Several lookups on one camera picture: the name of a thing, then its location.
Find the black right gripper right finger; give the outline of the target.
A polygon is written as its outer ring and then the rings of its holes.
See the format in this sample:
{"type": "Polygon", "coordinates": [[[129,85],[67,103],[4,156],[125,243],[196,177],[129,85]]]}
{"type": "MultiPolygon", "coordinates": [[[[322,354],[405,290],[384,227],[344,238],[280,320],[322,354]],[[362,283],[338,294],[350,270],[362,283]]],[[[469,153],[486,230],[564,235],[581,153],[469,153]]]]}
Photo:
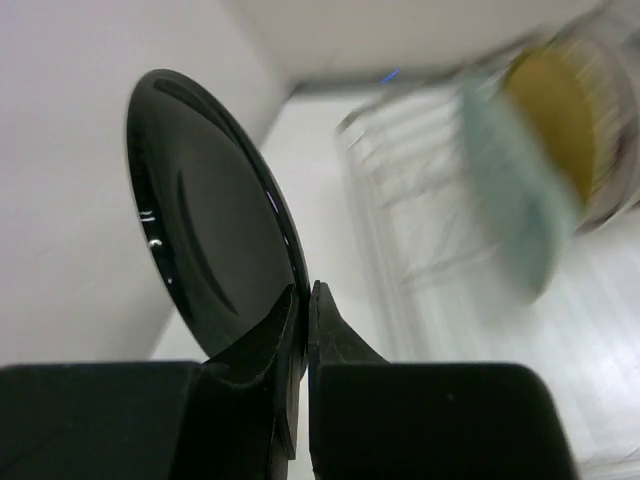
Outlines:
{"type": "Polygon", "coordinates": [[[323,282],[309,304],[309,449],[319,479],[566,479],[552,396],[512,363],[392,363],[323,282]]]}

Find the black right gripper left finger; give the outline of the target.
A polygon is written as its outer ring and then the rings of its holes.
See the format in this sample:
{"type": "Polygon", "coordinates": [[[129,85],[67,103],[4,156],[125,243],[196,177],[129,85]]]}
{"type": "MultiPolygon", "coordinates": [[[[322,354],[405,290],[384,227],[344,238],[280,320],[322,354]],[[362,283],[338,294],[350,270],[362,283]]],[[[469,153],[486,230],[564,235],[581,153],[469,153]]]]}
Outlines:
{"type": "Polygon", "coordinates": [[[5,479],[283,479],[296,455],[298,298],[203,362],[1,371],[5,479]]]}

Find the glossy black plate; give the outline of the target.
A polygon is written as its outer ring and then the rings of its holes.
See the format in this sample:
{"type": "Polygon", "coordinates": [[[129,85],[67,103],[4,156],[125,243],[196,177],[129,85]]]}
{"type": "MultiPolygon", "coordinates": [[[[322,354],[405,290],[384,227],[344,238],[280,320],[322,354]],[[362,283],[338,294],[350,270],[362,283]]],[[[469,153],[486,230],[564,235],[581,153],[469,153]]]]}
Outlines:
{"type": "Polygon", "coordinates": [[[139,222],[165,287],[209,356],[310,284],[287,203],[230,111],[173,70],[145,74],[126,119],[139,222]]]}

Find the light green rectangular dish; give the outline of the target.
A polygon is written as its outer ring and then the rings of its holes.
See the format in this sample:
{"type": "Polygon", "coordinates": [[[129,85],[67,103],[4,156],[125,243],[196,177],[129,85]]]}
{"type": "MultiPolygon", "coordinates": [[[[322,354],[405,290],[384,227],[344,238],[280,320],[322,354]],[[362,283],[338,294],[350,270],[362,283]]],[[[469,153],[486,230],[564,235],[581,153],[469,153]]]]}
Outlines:
{"type": "Polygon", "coordinates": [[[535,301],[549,288],[580,224],[577,195],[531,122],[497,84],[466,77],[459,93],[470,187],[508,281],[535,301]]]}

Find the woven bamboo round plate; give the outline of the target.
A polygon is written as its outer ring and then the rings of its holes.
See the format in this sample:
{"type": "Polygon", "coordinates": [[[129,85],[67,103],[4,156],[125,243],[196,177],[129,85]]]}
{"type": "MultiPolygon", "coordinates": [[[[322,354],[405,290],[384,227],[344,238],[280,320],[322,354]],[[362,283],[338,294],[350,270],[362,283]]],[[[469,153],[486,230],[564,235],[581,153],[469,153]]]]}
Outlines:
{"type": "Polygon", "coordinates": [[[590,207],[610,175],[621,126],[607,56],[576,39],[530,47],[511,63],[503,90],[590,207]]]}

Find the white plate red pattern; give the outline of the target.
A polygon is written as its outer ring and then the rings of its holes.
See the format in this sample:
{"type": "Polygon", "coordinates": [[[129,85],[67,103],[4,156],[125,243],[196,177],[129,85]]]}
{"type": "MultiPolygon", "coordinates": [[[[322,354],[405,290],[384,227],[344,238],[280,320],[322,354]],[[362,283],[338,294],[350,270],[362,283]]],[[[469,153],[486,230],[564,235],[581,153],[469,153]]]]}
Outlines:
{"type": "Polygon", "coordinates": [[[611,77],[608,88],[615,100],[617,120],[610,134],[613,146],[607,159],[607,176],[579,227],[586,232],[639,205],[639,58],[593,34],[583,38],[611,77]]]}

